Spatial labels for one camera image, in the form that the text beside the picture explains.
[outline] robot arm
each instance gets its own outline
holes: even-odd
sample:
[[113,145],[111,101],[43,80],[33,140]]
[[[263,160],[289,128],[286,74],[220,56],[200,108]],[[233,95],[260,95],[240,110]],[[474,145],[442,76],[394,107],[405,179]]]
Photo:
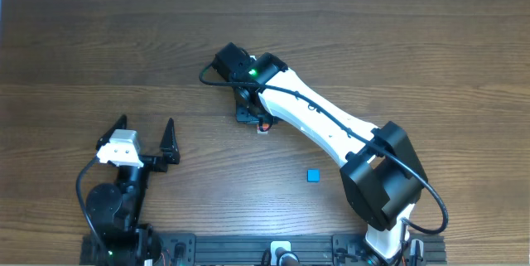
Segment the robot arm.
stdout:
[[[216,54],[211,66],[228,82],[227,86],[234,88],[238,121],[274,123],[278,119],[285,120],[335,160],[349,204],[369,224],[366,243],[382,260],[392,261],[402,249],[402,242],[408,238],[406,226],[398,220],[409,218],[423,186],[387,158],[372,168],[371,161],[382,154],[351,138],[329,116],[405,162],[426,181],[426,174],[405,131],[392,122],[378,128],[347,114],[310,89],[294,70],[271,54],[265,53],[254,60],[245,50],[229,43]],[[204,80],[202,75],[201,81],[213,84]],[[286,90],[297,94],[286,94]],[[313,100],[313,105],[318,108],[297,95]],[[245,113],[252,115],[254,120],[240,119]]]

